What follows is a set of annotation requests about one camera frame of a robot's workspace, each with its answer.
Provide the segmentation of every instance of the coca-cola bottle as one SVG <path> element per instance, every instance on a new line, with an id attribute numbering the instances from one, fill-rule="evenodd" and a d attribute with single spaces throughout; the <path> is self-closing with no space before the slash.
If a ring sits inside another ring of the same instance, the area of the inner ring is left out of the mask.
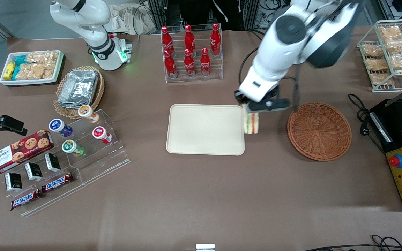
<path id="1" fill-rule="evenodd" d="M 177 78 L 178 72 L 176 70 L 176 67 L 174 66 L 174 59 L 172 58 L 172 53 L 170 52 L 170 50 L 165 50 L 164 56 L 164 64 L 165 68 L 167 69 L 167 76 L 169 76 L 169 78 Z"/>
<path id="2" fill-rule="evenodd" d="M 187 24 L 185 27 L 185 48 L 190 50 L 192 57 L 196 57 L 196 49 L 195 49 L 195 36 L 192 33 L 192 27 L 190 24 Z"/>
<path id="3" fill-rule="evenodd" d="M 195 76 L 195 61 L 189 49 L 185 49 L 184 54 L 185 73 L 189 78 L 193 78 Z"/>
<path id="4" fill-rule="evenodd" d="M 219 32 L 220 24 L 212 25 L 212 34 L 210 35 L 210 50 L 212 56 L 218 56 L 221 53 L 221 35 Z"/>
<path id="5" fill-rule="evenodd" d="M 173 40 L 169 34 L 167 26 L 161 27 L 161 31 L 162 31 L 162 44 L 164 45 L 164 49 L 169 50 L 170 53 L 173 55 L 174 54 Z"/>
<path id="6" fill-rule="evenodd" d="M 201 74 L 204 77 L 210 76 L 210 57 L 209 57 L 209 51 L 206 47 L 203 47 L 202 50 L 202 56 L 201 56 Z"/>

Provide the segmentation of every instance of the small black box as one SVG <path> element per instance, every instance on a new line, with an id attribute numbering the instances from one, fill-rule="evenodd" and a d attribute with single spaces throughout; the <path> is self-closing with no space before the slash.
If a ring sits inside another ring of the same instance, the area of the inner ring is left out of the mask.
<path id="1" fill-rule="evenodd" d="M 56 155 L 51 154 L 51 153 L 46 153 L 44 158 L 46 159 L 46 165 L 49 170 L 51 170 L 53 172 L 58 172 L 59 170 L 61 170 L 60 162 Z"/>
<path id="2" fill-rule="evenodd" d="M 6 173 L 4 175 L 6 180 L 7 191 L 20 191 L 23 189 L 21 185 L 21 174 L 19 173 Z"/>
<path id="3" fill-rule="evenodd" d="M 40 166 L 34 163 L 24 164 L 24 169 L 26 170 L 27 177 L 32 181 L 40 181 L 43 178 Z"/>

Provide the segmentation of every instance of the wicker tray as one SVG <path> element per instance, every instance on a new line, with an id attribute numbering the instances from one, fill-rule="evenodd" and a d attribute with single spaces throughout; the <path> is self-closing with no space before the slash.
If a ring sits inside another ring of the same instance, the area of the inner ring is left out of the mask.
<path id="1" fill-rule="evenodd" d="M 331 161 L 344 155 L 351 144 L 351 128 L 334 107 L 306 103 L 292 112 L 287 124 L 292 145 L 304 156 Z"/>
<path id="2" fill-rule="evenodd" d="M 97 106 L 100 103 L 100 100 L 102 99 L 103 95 L 103 90 L 105 88 L 105 81 L 103 80 L 102 74 L 100 73 L 99 70 L 92 66 L 80 66 L 75 68 L 74 70 L 94 70 L 99 74 L 99 81 L 97 82 L 97 90 L 96 93 L 94 94 L 94 100 L 92 101 L 92 109 L 95 111 Z M 57 87 L 57 91 L 55 92 L 57 94 L 57 98 L 60 96 L 60 93 L 63 89 L 63 84 L 66 82 L 66 78 L 69 73 L 64 76 L 64 78 L 61 80 L 59 87 Z M 59 104 L 58 99 L 54 100 L 54 107 L 57 113 L 59 113 L 62 116 L 71 118 L 71 119 L 80 119 L 81 117 L 78 115 L 78 109 L 69 109 L 69 108 L 64 108 Z"/>

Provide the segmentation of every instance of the red box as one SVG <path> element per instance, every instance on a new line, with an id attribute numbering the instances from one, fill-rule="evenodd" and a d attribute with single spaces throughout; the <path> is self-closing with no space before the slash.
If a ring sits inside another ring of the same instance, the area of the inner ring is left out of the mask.
<path id="1" fill-rule="evenodd" d="M 0 150 L 0 174 L 54 147 L 47 130 L 25 137 Z"/>

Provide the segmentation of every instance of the brown table surface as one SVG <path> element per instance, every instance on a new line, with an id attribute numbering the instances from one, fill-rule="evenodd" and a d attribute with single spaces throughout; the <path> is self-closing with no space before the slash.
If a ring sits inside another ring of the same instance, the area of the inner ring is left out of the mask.
<path id="1" fill-rule="evenodd" d="M 312 161 L 293 148 L 286 134 L 291 109 L 261 113 L 260 132 L 246 135 L 242 156 L 168 153 L 170 107 L 236 105 L 239 65 L 259 41 L 251 33 L 224 32 L 224 79 L 172 86 L 163 77 L 160 36 L 141 37 L 131 63 L 102 71 L 99 105 L 115 120 L 132 162 L 29 218 L 9 211 L 0 183 L 0 250 L 182 251 L 197 243 L 215 243 L 219 251 L 304 250 L 370 243 L 370 234 L 402 242 L 402 205 L 385 156 L 359 134 L 357 109 L 347 101 L 354 93 L 370 108 L 395 95 L 370 92 L 354 49 L 367 29 L 355 30 L 351 49 L 335 66 L 301 66 L 301 102 L 328 103 L 351 125 L 349 151 L 331 162 Z M 61 50 L 65 73 L 96 65 L 83 39 L 8 44 L 9 52 Z M 56 87 L 0 84 L 0 115 L 24 121 L 29 132 L 42 129 L 57 117 Z M 290 81 L 282 82 L 281 95 L 292 97 Z M 0 149 L 19 138 L 0 133 Z"/>

